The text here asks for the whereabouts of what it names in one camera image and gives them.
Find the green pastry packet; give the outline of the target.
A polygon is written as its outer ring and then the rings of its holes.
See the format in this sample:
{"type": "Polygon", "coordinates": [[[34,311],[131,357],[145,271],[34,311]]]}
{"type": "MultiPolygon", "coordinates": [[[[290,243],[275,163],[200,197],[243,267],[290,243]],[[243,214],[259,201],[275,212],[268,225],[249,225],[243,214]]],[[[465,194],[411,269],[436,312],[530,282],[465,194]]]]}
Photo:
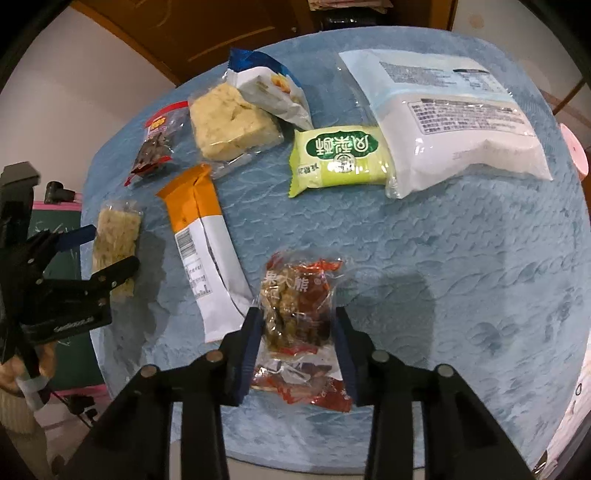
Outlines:
{"type": "Polygon", "coordinates": [[[297,131],[288,163],[290,198],[308,189],[385,185],[394,174],[388,144],[377,126],[348,125],[297,131]]]}

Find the dark red white packet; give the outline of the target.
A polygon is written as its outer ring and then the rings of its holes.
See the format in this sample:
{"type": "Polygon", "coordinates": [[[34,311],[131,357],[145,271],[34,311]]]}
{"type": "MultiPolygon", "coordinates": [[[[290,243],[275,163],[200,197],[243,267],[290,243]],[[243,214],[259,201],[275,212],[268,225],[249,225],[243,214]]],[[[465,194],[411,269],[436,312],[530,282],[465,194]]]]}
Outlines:
{"type": "Polygon", "coordinates": [[[353,406],[332,345],[295,355],[271,352],[263,345],[250,385],[279,395],[288,405],[315,405],[341,413],[353,406]]]}

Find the blue white snack packet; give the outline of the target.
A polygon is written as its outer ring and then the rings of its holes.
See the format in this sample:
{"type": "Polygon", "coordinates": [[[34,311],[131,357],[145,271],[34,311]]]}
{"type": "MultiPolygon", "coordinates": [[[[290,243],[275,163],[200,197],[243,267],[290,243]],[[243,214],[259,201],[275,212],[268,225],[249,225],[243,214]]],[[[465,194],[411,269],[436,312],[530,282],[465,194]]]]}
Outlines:
{"type": "Polygon", "coordinates": [[[259,51],[231,48],[226,82],[246,101],[301,130],[312,130],[304,89],[286,66],[259,51]]]}

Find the red dark jerky packet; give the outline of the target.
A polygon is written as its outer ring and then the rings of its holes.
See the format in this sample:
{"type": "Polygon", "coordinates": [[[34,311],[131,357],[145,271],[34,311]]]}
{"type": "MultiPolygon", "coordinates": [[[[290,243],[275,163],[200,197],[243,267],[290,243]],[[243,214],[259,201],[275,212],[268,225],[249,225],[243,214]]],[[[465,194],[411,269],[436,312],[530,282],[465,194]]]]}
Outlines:
{"type": "Polygon", "coordinates": [[[153,175],[172,160],[187,119],[188,102],[183,100],[160,108],[144,122],[143,142],[124,181],[125,187],[153,175]]]}

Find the puffed rice snack packet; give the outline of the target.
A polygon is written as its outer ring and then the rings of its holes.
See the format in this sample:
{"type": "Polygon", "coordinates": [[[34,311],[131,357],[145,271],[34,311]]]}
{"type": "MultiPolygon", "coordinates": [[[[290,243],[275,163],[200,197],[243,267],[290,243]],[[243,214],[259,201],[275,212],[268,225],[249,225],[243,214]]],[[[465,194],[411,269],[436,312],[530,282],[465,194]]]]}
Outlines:
{"type": "Polygon", "coordinates": [[[93,273],[135,254],[141,220],[142,212],[135,200],[103,203],[93,242],[93,273]]]}

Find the clear mixed nuts packet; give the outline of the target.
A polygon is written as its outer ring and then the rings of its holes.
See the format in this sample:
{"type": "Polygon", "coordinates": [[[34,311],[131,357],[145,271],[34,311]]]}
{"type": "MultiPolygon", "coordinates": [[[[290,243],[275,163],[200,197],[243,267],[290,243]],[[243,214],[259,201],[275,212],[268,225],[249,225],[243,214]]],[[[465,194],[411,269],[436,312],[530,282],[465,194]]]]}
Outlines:
{"type": "Polygon", "coordinates": [[[263,338],[279,357],[318,352],[332,336],[335,289],[345,261],[310,250],[273,253],[259,287],[263,338]]]}

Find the beige cracker block packet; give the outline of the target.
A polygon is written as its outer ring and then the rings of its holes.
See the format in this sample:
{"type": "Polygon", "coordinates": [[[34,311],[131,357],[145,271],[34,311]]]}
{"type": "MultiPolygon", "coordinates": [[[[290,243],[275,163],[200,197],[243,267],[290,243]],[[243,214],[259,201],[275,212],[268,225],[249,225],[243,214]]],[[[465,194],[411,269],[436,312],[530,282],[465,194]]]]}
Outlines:
{"type": "Polygon", "coordinates": [[[238,89],[222,81],[187,100],[197,156],[219,179],[283,143],[272,114],[249,103],[238,89]]]}

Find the pink plastic stool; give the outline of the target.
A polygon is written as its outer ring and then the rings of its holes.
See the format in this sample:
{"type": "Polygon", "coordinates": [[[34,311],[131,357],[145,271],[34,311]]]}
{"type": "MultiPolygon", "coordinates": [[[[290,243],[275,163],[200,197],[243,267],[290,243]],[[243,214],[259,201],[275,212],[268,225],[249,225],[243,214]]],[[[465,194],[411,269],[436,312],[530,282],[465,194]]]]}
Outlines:
{"type": "Polygon", "coordinates": [[[589,164],[585,150],[576,135],[564,123],[560,124],[562,137],[568,147],[572,163],[574,164],[580,181],[589,174],[589,164]]]}

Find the blue plush table cloth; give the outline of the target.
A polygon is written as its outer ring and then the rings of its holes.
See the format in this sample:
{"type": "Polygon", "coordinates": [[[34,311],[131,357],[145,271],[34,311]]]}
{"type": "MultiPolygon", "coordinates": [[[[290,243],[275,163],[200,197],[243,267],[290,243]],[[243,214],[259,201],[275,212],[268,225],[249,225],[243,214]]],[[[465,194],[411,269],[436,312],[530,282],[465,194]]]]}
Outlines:
{"type": "MultiPolygon", "coordinates": [[[[287,140],[216,182],[218,201],[252,295],[273,252],[311,248],[346,261],[338,290],[356,329],[408,365],[451,364],[495,416],[528,466],[549,446],[571,402],[590,328],[590,223],[583,190],[549,106],[525,71],[484,40],[441,30],[370,27],[321,32],[266,46],[303,84],[317,127],[361,124],[355,82],[339,52],[393,49],[470,57],[528,116],[553,181],[490,169],[466,172],[404,199],[383,186],[307,191],[288,199],[287,140]]],[[[184,366],[204,343],[197,304],[168,215],[156,192],[197,163],[190,125],[172,171],[123,186],[156,110],[207,90],[219,65],[148,106],[95,155],[83,189],[84,224],[105,201],[143,210],[134,296],[113,323],[91,332],[98,364],[117,395],[144,364],[184,366]]],[[[372,409],[339,413],[287,405],[250,390],[222,410],[226,455],[270,468],[363,473],[372,409]]]]}

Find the white plastic tray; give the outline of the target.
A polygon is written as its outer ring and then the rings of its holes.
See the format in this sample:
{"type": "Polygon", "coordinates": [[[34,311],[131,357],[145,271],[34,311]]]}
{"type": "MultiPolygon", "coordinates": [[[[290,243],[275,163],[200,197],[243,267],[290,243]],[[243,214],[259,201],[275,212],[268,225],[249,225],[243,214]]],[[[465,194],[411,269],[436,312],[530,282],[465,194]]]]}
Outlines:
{"type": "MultiPolygon", "coordinates": [[[[249,464],[235,459],[228,459],[229,478],[232,480],[329,480],[363,479],[363,475],[328,475],[277,470],[249,464]]],[[[170,444],[169,479],[181,479],[180,441],[170,444]]],[[[425,479],[425,470],[416,469],[413,479],[425,479]]]]}

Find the orange white snack bar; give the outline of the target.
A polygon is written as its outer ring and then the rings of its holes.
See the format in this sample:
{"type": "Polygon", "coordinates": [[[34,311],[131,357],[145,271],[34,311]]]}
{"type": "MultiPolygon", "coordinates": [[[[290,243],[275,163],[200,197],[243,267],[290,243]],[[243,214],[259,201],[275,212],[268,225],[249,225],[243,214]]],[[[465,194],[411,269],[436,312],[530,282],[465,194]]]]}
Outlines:
{"type": "Polygon", "coordinates": [[[219,341],[242,327],[252,292],[235,253],[211,178],[199,164],[158,193],[204,325],[204,341],[219,341]]]}

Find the large white powder bag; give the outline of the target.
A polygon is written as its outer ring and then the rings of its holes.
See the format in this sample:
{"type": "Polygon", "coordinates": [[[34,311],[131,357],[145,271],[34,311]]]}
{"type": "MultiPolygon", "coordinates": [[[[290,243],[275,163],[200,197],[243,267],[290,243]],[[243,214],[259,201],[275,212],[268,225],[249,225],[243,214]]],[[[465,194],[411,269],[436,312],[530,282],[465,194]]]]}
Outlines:
{"type": "Polygon", "coordinates": [[[552,178],[527,116],[475,60],[385,49],[339,56],[388,144],[389,197],[405,198],[479,165],[518,177],[552,178]]]}

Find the brown wooden corner shelf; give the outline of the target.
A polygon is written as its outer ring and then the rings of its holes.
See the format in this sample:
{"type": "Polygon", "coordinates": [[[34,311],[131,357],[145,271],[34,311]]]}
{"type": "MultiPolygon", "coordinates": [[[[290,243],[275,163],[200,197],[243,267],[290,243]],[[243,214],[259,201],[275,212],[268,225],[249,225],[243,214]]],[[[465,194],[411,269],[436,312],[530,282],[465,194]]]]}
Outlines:
{"type": "Polygon", "coordinates": [[[458,0],[308,1],[319,30],[410,26],[451,31],[458,0]]]}

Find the brown wooden door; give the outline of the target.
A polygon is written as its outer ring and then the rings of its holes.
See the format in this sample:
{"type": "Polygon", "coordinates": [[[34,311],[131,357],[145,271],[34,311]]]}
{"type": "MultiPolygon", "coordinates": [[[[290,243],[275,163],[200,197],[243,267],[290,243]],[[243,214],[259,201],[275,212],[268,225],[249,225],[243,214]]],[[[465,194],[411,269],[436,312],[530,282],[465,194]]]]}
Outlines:
{"type": "Polygon", "coordinates": [[[86,0],[71,7],[175,85],[225,62],[232,47],[256,50],[318,30],[307,1],[86,0]]]}

